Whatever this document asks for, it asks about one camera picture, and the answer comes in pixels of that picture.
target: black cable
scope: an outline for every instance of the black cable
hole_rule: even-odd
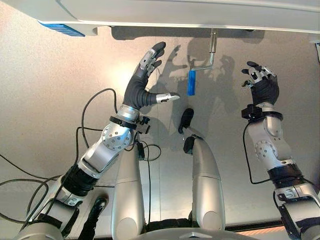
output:
[[[103,186],[103,185],[95,185],[94,188],[114,188],[115,186]]]
[[[276,191],[273,191],[272,197],[273,197],[274,204],[275,204],[276,208],[278,209],[279,206],[278,206],[277,201],[276,201]]]
[[[78,127],[76,128],[76,131],[75,131],[75,160],[74,160],[74,163],[73,163],[73,165],[72,165],[72,167],[71,167],[72,169],[73,169],[75,166],[77,166],[77,162],[78,162],[78,158],[79,158],[79,138],[78,138],[79,129],[84,130],[84,127],[83,127],[83,126],[81,126],[81,127],[78,126]],[[69,172],[65,175],[63,181],[61,182],[60,187],[58,188],[57,192],[55,193],[54,198],[52,199],[52,201],[51,201],[51,203],[50,203],[50,206],[49,206],[49,208],[46,210],[46,212],[45,212],[45,214],[43,215],[43,217],[47,216],[48,213],[50,212],[52,206],[54,205],[54,203],[55,203],[55,201],[56,201],[56,199],[57,199],[58,194],[60,193],[61,189],[63,188],[63,186],[64,186],[64,184],[65,184],[66,180],[68,179],[68,176],[70,175],[71,172],[72,172],[72,170],[69,171]]]
[[[39,203],[37,204],[37,206],[34,208],[34,210],[36,210],[40,203],[45,199],[48,191],[49,191],[49,186],[47,185],[47,183],[41,181],[41,180],[38,180],[38,179],[24,179],[24,178],[17,178],[17,179],[11,179],[11,180],[7,180],[7,181],[4,181],[4,182],[1,182],[0,183],[0,186],[3,186],[5,184],[9,184],[9,183],[15,183],[15,182],[35,182],[35,183],[40,183],[41,186],[45,186],[45,193],[42,195],[42,198],[41,200],[39,201]],[[0,213],[0,217],[4,218],[5,220],[8,220],[10,222],[13,222],[13,223],[16,223],[16,224],[25,224],[26,221],[20,221],[20,220],[16,220],[16,219],[13,219],[11,217],[8,217],[6,215],[4,215],[3,213]]]
[[[149,144],[148,146],[149,146],[149,147],[156,147],[156,148],[159,149],[159,155],[158,155],[157,157],[155,157],[155,158],[149,159],[149,162],[153,162],[154,160],[157,160],[158,158],[160,158],[161,153],[162,153],[161,147],[160,147],[159,145],[157,145],[157,144]]]
[[[271,179],[268,178],[268,179],[266,179],[266,180],[256,181],[256,182],[254,182],[254,181],[252,180],[251,169],[250,169],[250,164],[249,164],[249,160],[248,160],[248,153],[247,153],[247,148],[246,148],[246,141],[245,141],[246,130],[247,130],[247,128],[249,127],[249,125],[250,125],[250,122],[245,126],[245,128],[244,128],[244,130],[243,130],[243,135],[242,135],[242,141],[243,141],[243,147],[244,147],[246,164],[247,164],[248,170],[249,170],[250,182],[251,182],[252,184],[262,184],[262,183],[265,183],[265,182],[270,181]]]
[[[42,184],[41,184],[40,186],[38,186],[38,188],[34,191],[31,199],[29,200],[28,207],[26,208],[27,214],[30,212],[32,202],[34,201],[34,199],[35,199],[37,193],[39,192],[39,190],[41,189],[41,187],[42,187],[44,184],[46,184],[47,182],[49,182],[49,181],[51,181],[51,180],[56,180],[56,179],[59,178],[59,177],[61,177],[61,175],[50,177],[50,178],[48,178],[47,180],[45,180],[44,182],[42,182]]]
[[[149,219],[148,219],[148,225],[150,224],[150,217],[151,217],[151,175],[150,175],[150,162],[149,162],[149,145],[145,141],[140,141],[143,142],[147,149],[148,149],[148,155],[146,158],[146,161],[148,162],[148,173],[149,173]]]
[[[134,138],[133,138],[132,147],[131,147],[130,149],[124,149],[125,151],[130,152],[130,151],[132,151],[132,149],[134,149],[135,144],[136,144],[136,138],[137,138],[138,134],[139,134],[139,132],[137,131],[137,132],[135,133],[135,135],[134,135]]]
[[[0,157],[2,157],[4,160],[6,160],[8,163],[10,163],[12,166],[16,167],[17,169],[19,169],[21,172],[24,172],[25,174],[28,174],[29,176],[31,177],[34,177],[34,178],[37,178],[37,179],[44,179],[46,180],[47,178],[46,177],[43,177],[43,176],[37,176],[37,175],[34,175],[32,173],[29,173],[25,170],[23,170],[22,168],[18,167],[17,165],[15,165],[13,162],[9,161],[5,156],[3,156],[2,154],[0,154]]]
[[[88,141],[87,141],[87,138],[86,138],[86,134],[85,134],[85,127],[84,127],[84,124],[85,124],[85,113],[86,113],[86,110],[87,110],[87,107],[89,106],[89,104],[91,103],[91,101],[96,97],[98,96],[99,94],[103,93],[103,92],[106,92],[106,91],[112,91],[113,94],[114,94],[114,100],[113,100],[113,106],[114,106],[114,111],[115,113],[117,114],[118,113],[118,110],[117,110],[117,94],[116,94],[116,91],[112,88],[106,88],[106,89],[103,89],[101,91],[98,91],[96,94],[94,94],[90,99],[89,101],[85,104],[84,108],[83,108],[83,111],[82,111],[82,115],[81,115],[81,130],[82,130],[82,136],[83,136],[83,140],[84,140],[84,143],[86,145],[87,148],[89,148],[89,144],[88,144]]]

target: blue object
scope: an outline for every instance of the blue object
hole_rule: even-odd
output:
[[[83,33],[74,30],[73,28],[64,25],[64,24],[45,24],[45,23],[41,23],[39,22],[42,26],[45,26],[49,29],[52,30],[56,30],[57,32],[72,36],[72,37],[85,37],[86,35],[84,35]]]
[[[196,95],[196,71],[195,70],[189,71],[189,79],[188,79],[188,86],[187,86],[186,94],[188,96]]]

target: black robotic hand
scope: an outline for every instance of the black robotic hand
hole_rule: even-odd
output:
[[[126,87],[123,104],[139,110],[144,106],[180,98],[179,94],[175,92],[150,93],[145,90],[150,74],[162,63],[157,59],[165,53],[165,47],[165,42],[159,42],[148,50],[141,59]]]
[[[250,87],[253,104],[255,106],[262,103],[274,105],[279,97],[277,75],[269,68],[253,61],[248,61],[246,64],[249,69],[243,69],[242,73],[248,74],[251,80],[245,81],[242,86]]]

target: robotic arm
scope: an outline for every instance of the robotic arm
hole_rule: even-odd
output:
[[[320,239],[320,200],[310,181],[306,180],[291,156],[283,137],[281,113],[274,111],[279,96],[277,75],[269,68],[247,62],[243,69],[250,76],[242,85],[250,87],[253,104],[242,110],[248,119],[248,132],[257,158],[264,163],[272,180],[274,202],[291,239]],[[275,197],[281,201],[278,206]]]
[[[110,117],[110,123],[103,129],[99,140],[77,165],[50,188],[46,200],[30,213],[28,223],[15,240],[62,240],[66,237],[79,215],[78,206],[88,192],[113,165],[118,154],[128,145],[135,144],[134,131],[148,132],[148,119],[139,119],[140,108],[180,98],[177,93],[156,94],[145,90],[150,74],[162,63],[157,59],[164,54],[165,47],[166,43],[160,42],[147,51],[127,85],[117,115]]]

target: floor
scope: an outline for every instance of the floor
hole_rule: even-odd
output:
[[[205,135],[222,178],[226,224],[278,220],[273,185],[251,185],[242,146],[246,121],[241,110],[252,102],[241,88],[247,61],[267,65],[278,75],[276,110],[284,115],[283,131],[292,156],[305,177],[320,180],[320,68],[314,44],[305,33],[222,29],[218,33],[213,70],[197,73],[196,95],[188,97],[189,69],[208,61],[209,29],[101,27],[98,36],[70,37],[41,26],[36,20],[0,2],[0,152],[19,167],[42,176],[63,174],[75,158],[75,130],[87,100],[104,88],[114,88],[117,105],[144,53],[165,41],[163,63],[149,79],[151,92],[178,92],[180,100],[145,107],[151,130],[143,138],[158,144],[161,157],[151,165],[151,221],[185,218],[192,204],[192,157],[182,151],[178,134],[182,112],[194,109],[192,127]],[[85,125],[103,128],[114,114],[113,96],[99,96],[88,108]],[[99,137],[88,132],[93,144]],[[246,139],[254,180],[268,177]],[[85,145],[80,140],[80,154]],[[112,185],[115,164],[100,181]],[[140,163],[145,218],[148,219],[149,180]],[[0,161],[0,181],[26,177]],[[12,183],[0,188],[0,211],[18,219],[37,184]],[[107,193],[97,237],[110,235],[112,188],[97,188],[81,206],[71,237],[82,228],[90,205]],[[20,226],[0,219],[0,239],[10,239]]]

